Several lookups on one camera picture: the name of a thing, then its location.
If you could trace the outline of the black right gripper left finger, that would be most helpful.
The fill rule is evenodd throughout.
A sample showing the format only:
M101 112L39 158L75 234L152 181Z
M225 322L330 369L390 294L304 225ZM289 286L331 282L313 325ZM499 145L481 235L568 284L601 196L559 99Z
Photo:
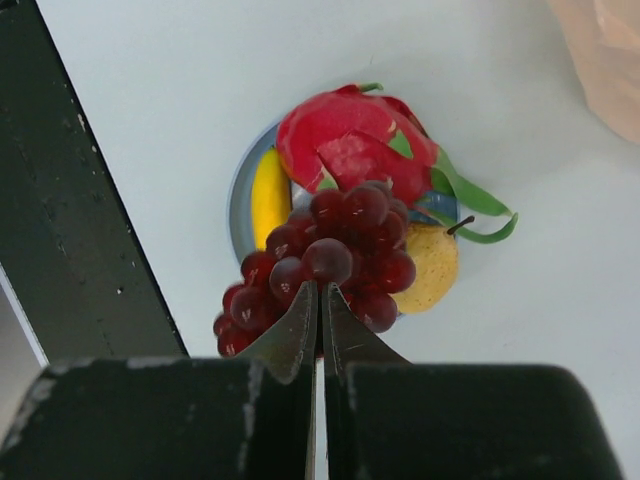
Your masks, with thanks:
M1 447L5 479L310 479L318 294L231 359L46 367Z

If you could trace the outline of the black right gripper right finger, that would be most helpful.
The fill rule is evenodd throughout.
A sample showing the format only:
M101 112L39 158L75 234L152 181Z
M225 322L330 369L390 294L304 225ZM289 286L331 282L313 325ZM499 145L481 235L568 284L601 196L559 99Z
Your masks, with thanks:
M414 364L322 293L333 479L619 479L594 404L568 370Z

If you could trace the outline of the yellow fake lemon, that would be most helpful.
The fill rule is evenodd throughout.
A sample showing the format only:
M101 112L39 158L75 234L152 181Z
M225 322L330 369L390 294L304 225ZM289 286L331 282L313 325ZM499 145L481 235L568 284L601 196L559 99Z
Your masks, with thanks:
M455 234L474 221L470 215L452 227L409 224L406 252L414 261L416 275L408 289L392 294L402 314L425 312L448 293L459 271Z

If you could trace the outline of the dark red fake grapes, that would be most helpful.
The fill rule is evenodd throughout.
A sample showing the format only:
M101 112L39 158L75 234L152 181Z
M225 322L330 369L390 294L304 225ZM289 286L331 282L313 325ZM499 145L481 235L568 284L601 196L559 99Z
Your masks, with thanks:
M318 288L335 284L361 323L388 331L400 313L394 294L416 278L406 251L408 227L407 206L380 181L347 193L316 193L242 260L241 279L224 292L213 323L219 354L233 357L264 334L305 281Z

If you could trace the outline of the yellow fake banana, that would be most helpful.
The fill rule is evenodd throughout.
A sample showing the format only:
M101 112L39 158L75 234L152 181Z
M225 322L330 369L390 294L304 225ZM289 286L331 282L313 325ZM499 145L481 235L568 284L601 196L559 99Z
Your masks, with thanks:
M290 179L275 148L260 158L251 189L251 220L255 247L266 249L271 231L284 224L292 210Z

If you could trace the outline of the red fake dragon fruit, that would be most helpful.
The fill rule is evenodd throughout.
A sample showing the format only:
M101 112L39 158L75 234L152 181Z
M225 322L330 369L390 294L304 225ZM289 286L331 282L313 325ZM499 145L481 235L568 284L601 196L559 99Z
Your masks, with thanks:
M452 217L423 203L428 193L437 192L475 213L507 220L492 233L462 228L463 238L479 244L508 238L517 213L462 176L410 107L381 90L379 83L348 84L287 113L278 125L275 149L289 178L310 194L380 181L409 209L451 226Z

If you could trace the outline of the translucent orange plastic bag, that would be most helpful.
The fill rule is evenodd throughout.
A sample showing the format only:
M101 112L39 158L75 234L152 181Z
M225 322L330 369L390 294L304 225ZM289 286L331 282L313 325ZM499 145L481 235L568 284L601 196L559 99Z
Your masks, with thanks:
M590 111L639 142L638 0L548 3L562 30Z

